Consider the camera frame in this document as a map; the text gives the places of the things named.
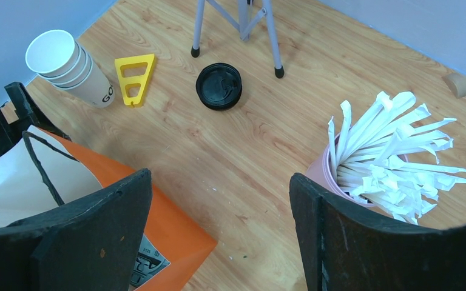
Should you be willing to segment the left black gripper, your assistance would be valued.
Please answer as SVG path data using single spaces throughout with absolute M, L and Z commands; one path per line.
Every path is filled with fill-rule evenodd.
M 22 132 L 31 125 L 44 129 L 65 139 L 70 139 L 62 130 L 57 128 L 42 110 L 35 104 L 25 86 L 20 82 L 13 82 L 5 86 L 6 92 L 15 106 L 18 119 L 9 123 L 0 108 L 0 157 L 15 146 L 22 138 Z

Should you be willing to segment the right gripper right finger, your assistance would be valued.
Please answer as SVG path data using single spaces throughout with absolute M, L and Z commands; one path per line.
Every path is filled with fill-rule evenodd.
M 466 290 L 466 225 L 401 222 L 301 173 L 289 200 L 308 290 Z

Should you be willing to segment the orange paper bag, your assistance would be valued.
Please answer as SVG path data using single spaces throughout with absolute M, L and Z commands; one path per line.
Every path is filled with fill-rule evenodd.
M 0 227 L 70 203 L 137 171 L 31 126 L 0 157 Z M 217 242 L 153 185 L 152 192 L 143 235 L 171 264 L 127 290 L 181 290 Z

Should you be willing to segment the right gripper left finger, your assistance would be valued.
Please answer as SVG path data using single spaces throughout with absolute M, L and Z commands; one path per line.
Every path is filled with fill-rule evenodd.
M 127 290 L 152 195 L 141 169 L 0 227 L 0 290 Z

